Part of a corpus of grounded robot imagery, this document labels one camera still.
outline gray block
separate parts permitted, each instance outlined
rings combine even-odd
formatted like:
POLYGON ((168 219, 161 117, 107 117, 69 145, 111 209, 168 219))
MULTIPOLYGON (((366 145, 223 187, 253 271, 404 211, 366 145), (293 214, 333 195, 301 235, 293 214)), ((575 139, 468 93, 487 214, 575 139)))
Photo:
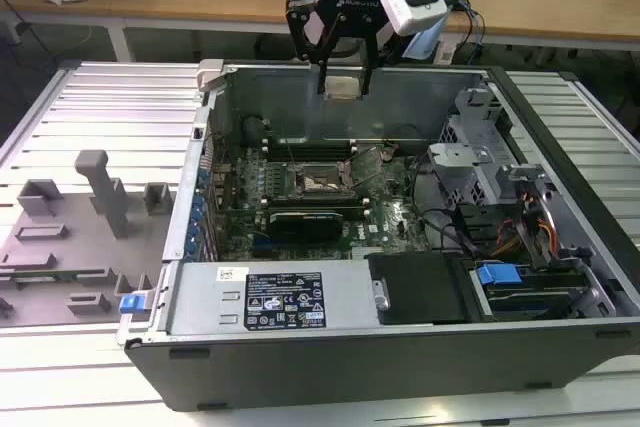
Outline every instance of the gray block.
POLYGON ((144 205, 149 215, 169 215, 173 210, 173 200, 166 182, 150 182, 144 188, 144 205))
POLYGON ((53 180, 28 180, 18 195, 18 202, 29 217, 53 216, 49 201, 58 199, 62 195, 53 180))
POLYGON ((102 292, 76 293, 69 295, 67 308, 75 315, 93 315, 108 312, 111 302, 102 292))
POLYGON ((11 278, 10 275, 0 277, 0 290, 5 289, 17 289, 18 284, 11 278))
POLYGON ((15 233, 22 227, 40 225, 23 212, 16 222, 11 236, 0 248, 0 261, 5 254, 53 253, 57 259, 54 269, 43 271, 43 281, 35 284, 21 283, 18 276, 41 277, 39 271, 23 271, 13 274, 2 273, 0 277, 15 275, 13 281, 0 282, 0 297, 14 306, 16 315, 0 317, 0 329, 35 325, 72 325, 118 322, 120 314, 117 306, 119 298, 114 296, 114 287, 119 273, 127 276, 128 281, 137 287, 143 274, 149 277, 152 285, 158 282, 162 266, 162 250, 166 238, 168 215, 149 216, 142 192, 127 196, 127 217, 131 229, 124 239, 114 239, 106 220, 93 213, 89 196, 93 194, 65 194, 63 200, 54 200, 50 207, 55 220, 43 220, 64 224, 69 235, 62 240, 20 242, 15 233), (100 274, 112 268, 113 274, 101 279, 100 274), (44 277, 56 279, 44 281, 44 277), (111 302, 112 308, 106 313, 76 316, 67 308, 69 294, 73 292, 102 292, 111 302))
POLYGON ((122 297, 125 294, 130 294, 131 292, 133 292, 133 287, 129 284, 127 276, 124 274, 118 274, 116 286, 113 289, 113 295, 117 298, 122 297))
POLYGON ((117 276, 111 268, 102 269, 96 274, 78 274, 76 280, 85 287, 94 285, 115 285, 117 276))
POLYGON ((127 235, 127 202, 124 188, 114 189, 113 183, 107 174, 107 161, 109 157, 104 150, 82 150, 76 158, 76 172, 84 175, 91 185, 91 190, 96 196, 96 202, 104 211, 109 228, 116 238, 127 235))
POLYGON ((49 270, 56 265, 57 259, 50 252, 36 254, 6 255, 0 262, 0 269, 49 270))
MULTIPOLYGON (((111 184, 113 185, 113 191, 116 195, 116 200, 118 202, 122 202, 125 206, 125 212, 128 210, 129 202, 127 201, 127 192, 124 190, 124 185, 120 179, 111 179, 111 184)), ((93 210, 96 211, 98 215, 104 215, 104 209, 102 208, 102 204, 96 197, 89 197, 91 201, 91 205, 93 206, 93 210)))
POLYGON ((151 285, 151 281, 149 280, 149 276, 147 274, 142 274, 140 276, 140 280, 138 281, 138 289, 137 290, 151 290, 153 285, 151 285))
POLYGON ((13 310, 13 305, 0 297, 0 312, 13 310))
POLYGON ((40 224, 21 227, 15 233, 20 242, 30 240, 56 240, 66 237, 68 231, 64 224, 40 224))

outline blue clip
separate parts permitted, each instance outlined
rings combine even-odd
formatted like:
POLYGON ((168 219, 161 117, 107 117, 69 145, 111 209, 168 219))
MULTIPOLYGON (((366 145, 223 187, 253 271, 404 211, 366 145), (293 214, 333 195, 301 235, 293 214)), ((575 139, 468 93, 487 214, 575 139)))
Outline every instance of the blue clip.
POLYGON ((476 273, 482 285, 522 283, 514 264, 484 264, 476 269, 476 273))
POLYGON ((144 312, 144 294, 127 294, 120 299, 121 314, 144 312))

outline wooden table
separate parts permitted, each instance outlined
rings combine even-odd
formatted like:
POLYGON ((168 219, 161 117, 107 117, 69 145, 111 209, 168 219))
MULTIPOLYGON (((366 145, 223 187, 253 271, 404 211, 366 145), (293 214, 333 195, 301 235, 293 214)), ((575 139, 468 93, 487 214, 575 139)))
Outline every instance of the wooden table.
MULTIPOLYGON (((125 29, 132 27, 288 33, 285 0, 87 0, 58 7, 46 0, 10 0, 33 23, 105 27, 120 61, 133 60, 125 29)), ((638 0, 471 0, 486 19, 487 43, 640 50, 638 0)), ((15 15, 0 11, 15 37, 15 15)), ((440 58, 466 35, 464 14, 450 16, 440 58)))
MULTIPOLYGON (((471 5, 486 20, 487 43, 640 50, 640 0, 471 0, 471 5)), ((442 36, 449 48, 468 28, 464 14, 451 17, 442 36)))

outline label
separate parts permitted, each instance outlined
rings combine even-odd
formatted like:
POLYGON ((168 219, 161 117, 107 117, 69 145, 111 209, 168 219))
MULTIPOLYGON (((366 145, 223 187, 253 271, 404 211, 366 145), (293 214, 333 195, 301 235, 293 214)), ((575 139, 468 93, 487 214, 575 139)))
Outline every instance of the label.
POLYGON ((327 326, 320 272, 247 275, 245 299, 248 330, 327 326))
POLYGON ((218 282, 244 282, 249 267, 218 267, 218 282))

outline white sticker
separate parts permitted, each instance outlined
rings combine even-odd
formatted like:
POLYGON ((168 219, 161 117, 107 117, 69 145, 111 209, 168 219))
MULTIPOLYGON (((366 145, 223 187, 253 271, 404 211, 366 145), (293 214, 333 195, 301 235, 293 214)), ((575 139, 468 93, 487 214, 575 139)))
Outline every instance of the white sticker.
POLYGON ((218 267, 218 282, 244 282, 249 267, 218 267))

